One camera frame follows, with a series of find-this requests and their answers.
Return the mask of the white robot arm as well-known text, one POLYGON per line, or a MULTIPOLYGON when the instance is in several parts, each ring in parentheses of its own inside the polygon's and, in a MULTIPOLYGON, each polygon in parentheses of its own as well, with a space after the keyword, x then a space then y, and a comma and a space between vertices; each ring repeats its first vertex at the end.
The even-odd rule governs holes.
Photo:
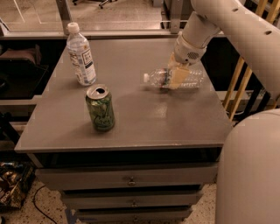
POLYGON ((170 63, 186 76, 219 32, 239 53, 224 107, 235 112, 256 78, 252 97, 262 95, 258 110, 238 122, 220 154, 215 224, 280 223, 280 30, 274 22, 279 0, 258 0, 255 11, 241 0, 191 0, 193 11, 178 35, 170 63))

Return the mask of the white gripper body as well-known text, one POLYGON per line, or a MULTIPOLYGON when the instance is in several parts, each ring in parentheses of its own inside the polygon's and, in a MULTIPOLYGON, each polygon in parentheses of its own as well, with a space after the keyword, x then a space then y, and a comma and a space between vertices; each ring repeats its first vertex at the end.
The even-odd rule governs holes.
POLYGON ((174 58, 181 64, 195 64, 200 61, 206 52, 206 48, 195 47, 189 44, 182 35, 179 35, 174 46, 174 58))

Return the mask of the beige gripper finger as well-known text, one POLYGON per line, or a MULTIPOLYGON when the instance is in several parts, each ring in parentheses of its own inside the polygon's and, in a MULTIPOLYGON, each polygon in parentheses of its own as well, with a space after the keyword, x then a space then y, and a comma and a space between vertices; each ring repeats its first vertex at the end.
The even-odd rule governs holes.
POLYGON ((167 67, 169 69, 172 69, 172 68, 177 67, 177 66, 178 66, 178 62, 175 60, 174 54, 172 54, 169 58, 167 67))
POLYGON ((186 80, 189 70, 183 67, 176 67, 171 70, 169 89, 177 89, 186 80))

